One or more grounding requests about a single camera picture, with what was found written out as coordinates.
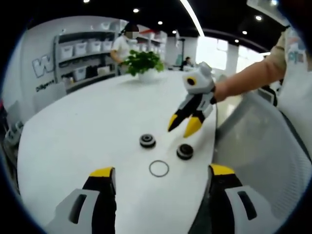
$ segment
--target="person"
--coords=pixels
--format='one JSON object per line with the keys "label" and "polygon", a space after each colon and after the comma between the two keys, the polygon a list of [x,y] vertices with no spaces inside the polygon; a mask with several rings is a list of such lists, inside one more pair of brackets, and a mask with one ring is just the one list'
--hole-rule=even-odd
{"label": "person", "polygon": [[130,55],[130,40],[138,37],[138,26],[129,22],[112,45],[111,58],[118,64],[119,74],[124,74],[126,68],[122,63]]}
{"label": "person", "polygon": [[192,66],[190,57],[186,57],[185,60],[182,62],[180,71],[183,71],[184,66]]}
{"label": "person", "polygon": [[292,27],[288,27],[261,62],[217,82],[212,103],[283,80],[277,107],[291,123],[303,150],[312,156],[312,57]]}

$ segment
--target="window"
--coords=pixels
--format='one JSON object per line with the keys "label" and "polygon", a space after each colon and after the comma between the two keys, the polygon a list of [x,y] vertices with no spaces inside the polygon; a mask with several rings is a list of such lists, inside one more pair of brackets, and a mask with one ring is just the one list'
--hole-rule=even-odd
{"label": "window", "polygon": [[239,46],[236,72],[240,72],[253,63],[260,62],[262,60],[263,56],[258,52],[244,46]]}
{"label": "window", "polygon": [[226,69],[228,42],[209,37],[199,37],[196,63],[206,62],[212,68]]}

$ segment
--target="white flower pot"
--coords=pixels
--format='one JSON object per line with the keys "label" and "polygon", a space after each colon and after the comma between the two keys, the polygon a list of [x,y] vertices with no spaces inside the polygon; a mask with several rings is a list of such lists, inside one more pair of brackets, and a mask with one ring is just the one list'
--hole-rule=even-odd
{"label": "white flower pot", "polygon": [[143,74],[138,74],[138,79],[142,82],[149,82],[156,79],[157,71],[155,69],[149,69]]}

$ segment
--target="potted plant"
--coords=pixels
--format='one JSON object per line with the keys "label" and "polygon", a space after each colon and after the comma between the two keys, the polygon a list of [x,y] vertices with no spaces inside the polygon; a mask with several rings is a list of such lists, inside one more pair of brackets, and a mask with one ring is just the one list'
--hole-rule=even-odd
{"label": "potted plant", "polygon": [[123,64],[128,66],[127,73],[135,76],[141,81],[147,81],[155,78],[156,72],[164,70],[164,64],[160,57],[154,52],[130,51],[130,56]]}

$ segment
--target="o-ring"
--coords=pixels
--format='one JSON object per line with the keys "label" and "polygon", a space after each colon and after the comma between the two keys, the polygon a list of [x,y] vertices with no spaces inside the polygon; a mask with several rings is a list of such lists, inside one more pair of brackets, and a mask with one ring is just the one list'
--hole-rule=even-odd
{"label": "o-ring", "polygon": [[[166,172],[165,174],[163,174],[163,175],[156,175],[156,174],[154,174],[154,173],[152,172],[151,167],[152,167],[152,165],[153,165],[155,162],[163,162],[163,163],[167,166],[167,172]],[[150,164],[150,166],[149,166],[148,169],[149,169],[150,173],[151,173],[153,176],[155,176],[155,177],[164,177],[164,176],[166,176],[166,175],[169,173],[169,165],[168,165],[165,161],[162,161],[162,160],[155,160],[155,161],[153,161],[153,162]]]}

